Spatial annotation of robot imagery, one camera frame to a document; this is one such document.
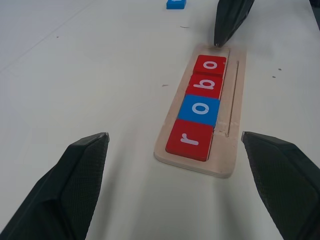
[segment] table surface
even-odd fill
[[[282,239],[240,139],[228,179],[153,156],[217,2],[1,1],[0,230],[69,144],[109,132],[87,240]],[[320,166],[320,32],[309,1],[256,0],[229,43],[247,49],[240,131],[293,142]]]

